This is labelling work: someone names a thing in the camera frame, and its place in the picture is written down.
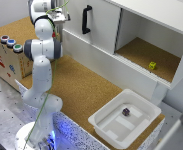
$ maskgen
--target open cabinet compartment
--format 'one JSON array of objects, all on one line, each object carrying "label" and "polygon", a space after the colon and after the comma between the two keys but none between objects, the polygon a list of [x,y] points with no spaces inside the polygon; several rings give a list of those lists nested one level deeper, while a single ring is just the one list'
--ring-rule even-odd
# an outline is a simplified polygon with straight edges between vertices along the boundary
[{"label": "open cabinet compartment", "polygon": [[[125,9],[115,53],[157,75],[170,88],[183,78],[183,34]],[[156,69],[149,69],[150,62],[156,62]]]}]

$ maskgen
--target white sink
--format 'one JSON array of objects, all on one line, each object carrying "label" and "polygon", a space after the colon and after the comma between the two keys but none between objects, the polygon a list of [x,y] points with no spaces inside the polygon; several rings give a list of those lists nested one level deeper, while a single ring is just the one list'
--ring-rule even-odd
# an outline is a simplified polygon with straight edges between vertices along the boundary
[{"label": "white sink", "polygon": [[[130,110],[129,116],[122,114]],[[88,121],[96,133],[117,149],[128,148],[161,113],[161,109],[126,89],[104,105]]]}]

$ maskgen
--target cabinet door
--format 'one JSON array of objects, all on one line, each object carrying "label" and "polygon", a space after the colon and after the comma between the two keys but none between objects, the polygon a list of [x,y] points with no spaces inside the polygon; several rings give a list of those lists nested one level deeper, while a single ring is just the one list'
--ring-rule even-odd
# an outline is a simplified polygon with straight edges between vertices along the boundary
[{"label": "cabinet door", "polygon": [[[87,5],[92,7],[87,12],[87,28],[91,32],[83,34],[83,10]],[[71,21],[65,23],[65,30],[108,53],[114,53],[120,18],[119,7],[104,0],[70,0],[68,9]]]}]

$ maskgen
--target yellow object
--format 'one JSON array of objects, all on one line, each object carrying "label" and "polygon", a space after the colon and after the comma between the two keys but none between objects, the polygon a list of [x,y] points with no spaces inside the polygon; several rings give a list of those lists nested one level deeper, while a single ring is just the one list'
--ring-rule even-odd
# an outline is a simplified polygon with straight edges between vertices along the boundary
[{"label": "yellow object", "polygon": [[149,68],[154,70],[156,68],[156,63],[155,62],[151,62],[149,64]]}]

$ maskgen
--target black handle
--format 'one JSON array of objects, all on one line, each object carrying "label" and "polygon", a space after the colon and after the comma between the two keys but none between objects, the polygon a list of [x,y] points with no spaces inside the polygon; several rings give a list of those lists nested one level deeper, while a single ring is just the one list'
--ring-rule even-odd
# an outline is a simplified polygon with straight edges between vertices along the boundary
[{"label": "black handle", "polygon": [[87,8],[85,8],[83,10],[83,23],[82,23],[82,31],[83,31],[83,34],[87,34],[89,33],[91,30],[89,28],[87,28],[87,12],[89,10],[92,10],[92,7],[87,5]]}]

